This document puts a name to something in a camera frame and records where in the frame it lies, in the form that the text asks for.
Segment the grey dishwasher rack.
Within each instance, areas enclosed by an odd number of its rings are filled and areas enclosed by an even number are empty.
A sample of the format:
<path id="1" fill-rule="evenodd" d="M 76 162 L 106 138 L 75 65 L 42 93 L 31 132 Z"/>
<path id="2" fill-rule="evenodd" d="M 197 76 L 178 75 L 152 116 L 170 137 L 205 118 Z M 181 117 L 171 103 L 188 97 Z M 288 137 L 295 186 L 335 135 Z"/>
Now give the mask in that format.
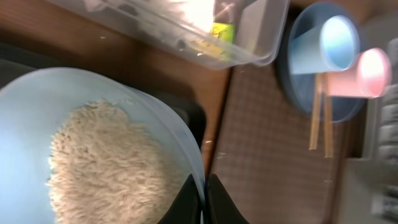
<path id="1" fill-rule="evenodd" d="M 397 13 L 363 26 L 367 46 L 380 48 L 391 61 L 391 85 L 368 101 L 361 152 L 347 159 L 338 223 L 397 223 Z"/>

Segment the wooden chopstick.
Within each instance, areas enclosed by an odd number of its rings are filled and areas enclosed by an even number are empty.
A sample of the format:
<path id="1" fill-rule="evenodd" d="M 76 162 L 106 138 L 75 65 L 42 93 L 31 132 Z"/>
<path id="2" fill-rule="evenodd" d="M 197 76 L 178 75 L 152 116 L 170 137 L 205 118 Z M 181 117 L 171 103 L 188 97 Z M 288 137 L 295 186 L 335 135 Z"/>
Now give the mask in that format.
<path id="1" fill-rule="evenodd" d="M 324 112 L 324 140 L 325 157 L 333 157 L 333 107 L 328 89 L 328 74 L 323 75 L 323 112 Z"/>
<path id="2" fill-rule="evenodd" d="M 312 108 L 312 120 L 310 130 L 310 143 L 309 149 L 315 150 L 318 144 L 318 133 L 320 126 L 320 103 L 321 103 L 321 90 L 322 85 L 322 73 L 317 73 L 314 79 L 314 92 L 313 92 L 313 108 Z"/>

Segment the dark blue plate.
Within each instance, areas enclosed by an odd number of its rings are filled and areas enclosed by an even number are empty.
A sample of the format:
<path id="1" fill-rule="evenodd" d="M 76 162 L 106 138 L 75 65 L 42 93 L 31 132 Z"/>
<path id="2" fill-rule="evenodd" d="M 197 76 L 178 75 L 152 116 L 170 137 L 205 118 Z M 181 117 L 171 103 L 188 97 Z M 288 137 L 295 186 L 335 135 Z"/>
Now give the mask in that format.
<path id="1" fill-rule="evenodd" d="M 325 22 L 332 16 L 345 16 L 353 20 L 353 16 L 341 5 L 330 1 L 320 1 L 299 8 L 289 9 L 287 25 L 282 36 L 279 54 L 275 60 L 275 69 L 281 88 L 287 99 L 300 111 L 311 115 L 314 94 L 314 73 L 292 75 L 289 69 L 288 52 L 292 48 L 292 41 L 312 27 Z M 354 117 L 365 105 L 361 98 L 347 98 L 333 96 L 333 123 L 341 123 Z"/>

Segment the brown serving tray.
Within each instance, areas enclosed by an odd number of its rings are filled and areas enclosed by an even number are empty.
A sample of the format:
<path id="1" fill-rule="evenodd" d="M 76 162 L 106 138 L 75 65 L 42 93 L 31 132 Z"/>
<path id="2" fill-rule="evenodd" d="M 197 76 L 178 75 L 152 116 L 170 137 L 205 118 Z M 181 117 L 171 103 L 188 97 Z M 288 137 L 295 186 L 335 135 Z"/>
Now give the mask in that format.
<path id="1" fill-rule="evenodd" d="M 345 157 L 361 145 L 361 114 L 337 123 L 334 155 L 308 148 L 310 118 L 274 67 L 233 69 L 211 172 L 249 223 L 334 223 Z"/>

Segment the right wooden chopstick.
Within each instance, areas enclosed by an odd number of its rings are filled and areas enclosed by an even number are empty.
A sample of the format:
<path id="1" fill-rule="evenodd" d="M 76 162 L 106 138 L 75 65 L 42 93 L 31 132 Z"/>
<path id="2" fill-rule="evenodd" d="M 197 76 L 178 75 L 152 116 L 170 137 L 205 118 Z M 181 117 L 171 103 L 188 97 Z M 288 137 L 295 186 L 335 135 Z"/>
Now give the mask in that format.
<path id="1" fill-rule="evenodd" d="M 323 112 L 324 112 L 324 140 L 325 157 L 333 157 L 333 107 L 328 89 L 328 74 L 323 75 Z"/>

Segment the pink cup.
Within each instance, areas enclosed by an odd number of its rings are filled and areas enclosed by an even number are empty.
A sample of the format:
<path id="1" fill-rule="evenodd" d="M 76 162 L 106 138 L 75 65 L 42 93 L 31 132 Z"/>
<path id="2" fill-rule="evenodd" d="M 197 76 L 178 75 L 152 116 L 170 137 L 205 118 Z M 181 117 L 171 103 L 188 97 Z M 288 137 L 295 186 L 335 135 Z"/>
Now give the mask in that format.
<path id="1" fill-rule="evenodd" d="M 362 52 L 356 64 L 342 72 L 326 74 L 324 90 L 330 96 L 378 98 L 386 93 L 392 81 L 389 57 L 380 48 Z"/>

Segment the left wooden chopstick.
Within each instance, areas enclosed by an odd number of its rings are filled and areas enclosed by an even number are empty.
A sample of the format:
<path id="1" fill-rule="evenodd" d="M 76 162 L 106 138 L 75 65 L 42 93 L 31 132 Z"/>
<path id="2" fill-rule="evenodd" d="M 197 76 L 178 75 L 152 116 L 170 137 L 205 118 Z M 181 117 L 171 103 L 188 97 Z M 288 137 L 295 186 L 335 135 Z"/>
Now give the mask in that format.
<path id="1" fill-rule="evenodd" d="M 321 103 L 321 90 L 322 85 L 322 73 L 317 73 L 314 79 L 314 92 L 313 92 L 313 108 L 312 108 L 312 120 L 310 130 L 310 143 L 309 149 L 315 150 L 318 144 L 318 133 L 320 126 L 320 103 Z"/>

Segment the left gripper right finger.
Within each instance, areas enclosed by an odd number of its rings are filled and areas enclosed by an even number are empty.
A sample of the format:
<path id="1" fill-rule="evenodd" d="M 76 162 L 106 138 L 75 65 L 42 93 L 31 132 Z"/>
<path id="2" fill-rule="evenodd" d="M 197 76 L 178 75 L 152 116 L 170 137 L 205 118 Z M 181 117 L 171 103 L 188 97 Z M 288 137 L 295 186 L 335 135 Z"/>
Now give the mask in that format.
<path id="1" fill-rule="evenodd" d="M 216 174 L 210 174 L 206 180 L 205 199 L 206 224 L 249 224 Z"/>

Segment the light blue rice bowl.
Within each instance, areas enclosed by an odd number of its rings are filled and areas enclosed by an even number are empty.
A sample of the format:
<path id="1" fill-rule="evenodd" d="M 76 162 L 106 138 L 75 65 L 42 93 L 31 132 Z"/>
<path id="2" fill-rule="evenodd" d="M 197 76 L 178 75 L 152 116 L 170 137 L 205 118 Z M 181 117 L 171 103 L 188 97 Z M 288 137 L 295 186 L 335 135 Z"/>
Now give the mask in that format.
<path id="1" fill-rule="evenodd" d="M 77 68 L 39 69 L 1 89 L 1 222 L 53 223 L 49 198 L 50 143 L 75 108 L 106 100 L 148 130 L 195 179 L 204 197 L 200 149 L 180 116 L 157 98 Z"/>

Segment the large white tissue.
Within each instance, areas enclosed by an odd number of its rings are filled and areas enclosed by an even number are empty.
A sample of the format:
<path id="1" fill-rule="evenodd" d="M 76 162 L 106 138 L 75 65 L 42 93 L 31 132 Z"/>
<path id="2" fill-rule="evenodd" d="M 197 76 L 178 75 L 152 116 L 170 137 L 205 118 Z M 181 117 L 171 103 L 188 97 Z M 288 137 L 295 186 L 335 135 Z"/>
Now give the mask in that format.
<path id="1" fill-rule="evenodd" d="M 168 16 L 190 23 L 204 32 L 212 28 L 215 0 L 150 0 L 148 3 Z"/>

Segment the light blue cup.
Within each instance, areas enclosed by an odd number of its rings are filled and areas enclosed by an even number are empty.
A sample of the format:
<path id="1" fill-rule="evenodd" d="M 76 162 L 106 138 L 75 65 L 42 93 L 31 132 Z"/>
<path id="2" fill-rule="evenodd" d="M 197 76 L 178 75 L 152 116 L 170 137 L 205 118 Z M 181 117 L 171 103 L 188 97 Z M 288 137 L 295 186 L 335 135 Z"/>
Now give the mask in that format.
<path id="1" fill-rule="evenodd" d="M 333 16 L 291 42 L 293 75 L 340 72 L 351 68 L 359 54 L 359 35 L 350 19 Z"/>

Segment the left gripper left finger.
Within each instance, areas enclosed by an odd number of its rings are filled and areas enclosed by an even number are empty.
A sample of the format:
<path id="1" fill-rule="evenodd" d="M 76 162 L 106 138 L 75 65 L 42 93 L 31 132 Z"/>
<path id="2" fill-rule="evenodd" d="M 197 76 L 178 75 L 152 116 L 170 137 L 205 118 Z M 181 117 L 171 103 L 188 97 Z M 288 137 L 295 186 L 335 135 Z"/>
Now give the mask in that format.
<path id="1" fill-rule="evenodd" d="M 190 174 L 158 224 L 200 224 L 200 222 L 201 200 L 195 180 Z"/>

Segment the foil snack wrapper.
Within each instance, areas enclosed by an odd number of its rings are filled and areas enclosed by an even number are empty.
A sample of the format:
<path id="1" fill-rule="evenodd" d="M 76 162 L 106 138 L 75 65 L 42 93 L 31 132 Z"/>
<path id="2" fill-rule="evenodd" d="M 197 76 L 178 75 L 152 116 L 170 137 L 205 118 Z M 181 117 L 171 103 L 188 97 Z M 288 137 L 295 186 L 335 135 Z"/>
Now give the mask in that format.
<path id="1" fill-rule="evenodd" d="M 219 22 L 213 22 L 210 34 L 218 40 L 233 43 L 234 41 L 234 25 Z M 205 40 L 194 40 L 192 48 L 199 51 L 200 54 L 207 54 L 210 57 L 218 60 L 229 60 L 230 53 L 223 50 L 211 42 Z"/>

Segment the clear plastic bin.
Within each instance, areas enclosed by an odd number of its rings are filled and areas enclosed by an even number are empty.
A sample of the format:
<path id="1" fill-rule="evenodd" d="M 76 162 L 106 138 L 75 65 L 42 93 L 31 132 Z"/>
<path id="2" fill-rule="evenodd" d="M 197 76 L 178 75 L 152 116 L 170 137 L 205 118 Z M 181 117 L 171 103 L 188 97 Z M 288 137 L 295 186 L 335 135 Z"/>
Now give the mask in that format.
<path id="1" fill-rule="evenodd" d="M 253 63 L 270 64 L 277 55 L 285 26 L 288 0 L 217 1 L 213 22 L 233 24 L 233 43 L 216 39 L 210 32 L 168 16 L 150 0 L 52 0 L 57 6 L 113 30 L 147 42 L 208 68 L 220 70 Z M 198 54 L 194 40 L 211 42 L 230 53 L 229 60 Z"/>

